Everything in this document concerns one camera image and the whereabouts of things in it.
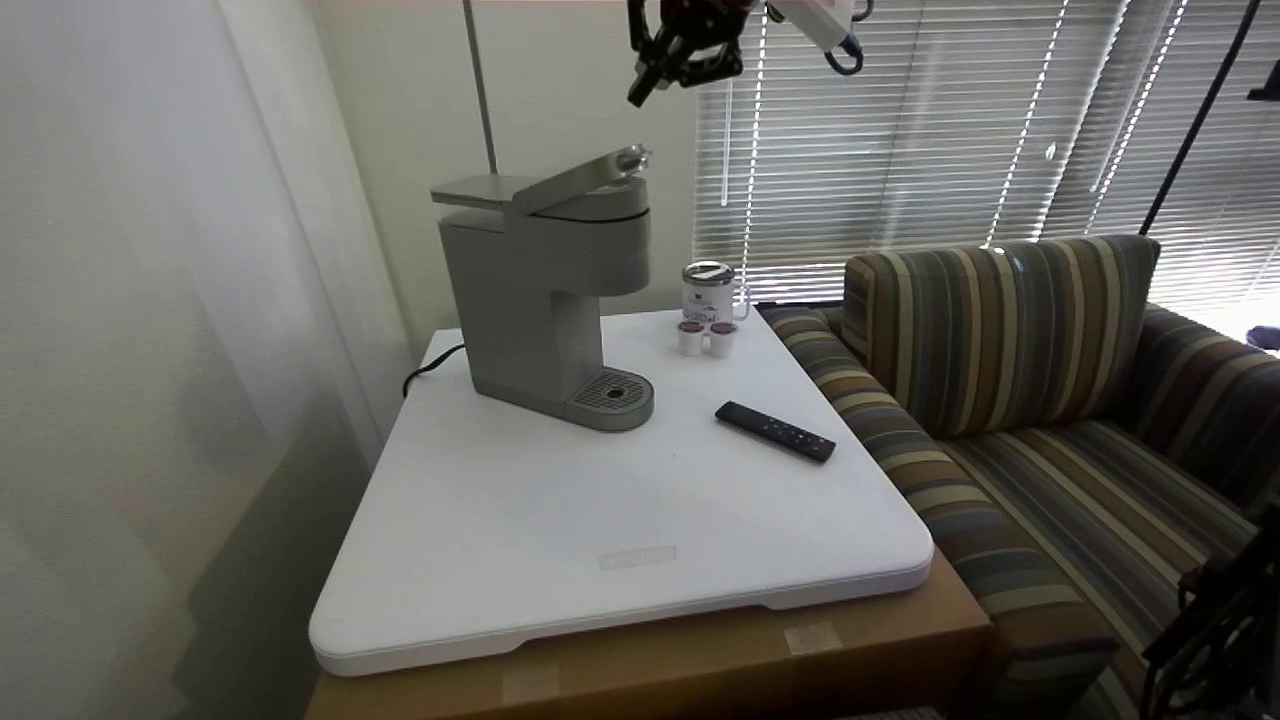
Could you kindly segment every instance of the window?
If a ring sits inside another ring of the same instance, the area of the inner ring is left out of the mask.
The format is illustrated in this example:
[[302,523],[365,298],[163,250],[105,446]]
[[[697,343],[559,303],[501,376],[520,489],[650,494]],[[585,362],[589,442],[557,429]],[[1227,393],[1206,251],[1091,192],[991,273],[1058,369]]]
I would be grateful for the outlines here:
[[[856,81],[756,15],[747,71],[706,91],[702,251],[736,262],[752,298],[798,301],[842,298],[856,250],[1136,233],[1239,14],[884,0],[859,29]],[[1189,303],[1189,273],[1226,298],[1280,288],[1280,218],[1263,200],[1280,182],[1280,103],[1239,100],[1280,55],[1276,35],[1280,14],[1263,10],[1151,233],[1163,303]]]

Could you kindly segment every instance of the white tabletop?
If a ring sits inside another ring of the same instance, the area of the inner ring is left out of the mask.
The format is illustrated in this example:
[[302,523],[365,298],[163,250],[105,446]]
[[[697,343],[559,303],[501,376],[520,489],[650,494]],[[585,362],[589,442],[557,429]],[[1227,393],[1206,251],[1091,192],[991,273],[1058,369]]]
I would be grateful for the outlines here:
[[[428,357],[460,334],[437,334]],[[312,614],[338,676],[513,654],[536,636],[925,586],[931,538],[752,312],[728,357],[682,357],[675,312],[606,320],[657,384],[638,432],[472,393],[466,351],[414,384]],[[726,399],[835,442],[830,464],[716,426]]]

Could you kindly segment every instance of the striped couch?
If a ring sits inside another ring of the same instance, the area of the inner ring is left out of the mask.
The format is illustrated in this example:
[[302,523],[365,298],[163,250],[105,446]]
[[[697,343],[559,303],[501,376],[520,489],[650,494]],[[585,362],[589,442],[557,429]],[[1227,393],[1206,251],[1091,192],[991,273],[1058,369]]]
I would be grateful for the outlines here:
[[764,310],[991,616],[980,717],[1133,717],[1175,581],[1280,494],[1280,363],[1149,310],[1155,255],[864,251]]

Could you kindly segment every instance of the couch armrest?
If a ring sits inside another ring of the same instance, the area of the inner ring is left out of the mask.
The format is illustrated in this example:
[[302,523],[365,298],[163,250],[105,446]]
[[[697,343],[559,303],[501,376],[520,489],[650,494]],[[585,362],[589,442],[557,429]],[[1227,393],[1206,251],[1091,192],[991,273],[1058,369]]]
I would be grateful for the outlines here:
[[1239,511],[1280,495],[1280,362],[1149,310],[1115,422]]
[[984,717],[1058,717],[1110,670],[1115,641],[1053,559],[977,489],[831,334],[823,310],[764,310],[844,426],[930,523],[996,626]]

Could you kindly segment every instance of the black remote control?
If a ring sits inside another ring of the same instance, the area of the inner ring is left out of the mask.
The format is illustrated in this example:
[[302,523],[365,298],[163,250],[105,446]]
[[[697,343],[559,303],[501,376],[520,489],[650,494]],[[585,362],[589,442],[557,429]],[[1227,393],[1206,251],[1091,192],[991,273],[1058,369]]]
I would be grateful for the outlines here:
[[739,429],[739,432],[752,432],[752,438],[761,438],[761,442],[768,442],[768,446],[775,446],[775,449],[790,449],[790,453],[798,453],[798,457],[809,457],[809,462],[815,462],[815,464],[823,464],[831,453],[835,453],[835,446],[831,442],[823,442],[823,438],[814,438],[814,432],[803,432],[803,429],[798,429],[798,426],[783,426],[783,422],[775,422],[775,418],[764,418],[764,414],[756,414],[756,410],[747,410],[747,405],[722,405],[716,410],[716,422],[722,426],[733,426],[733,429]]

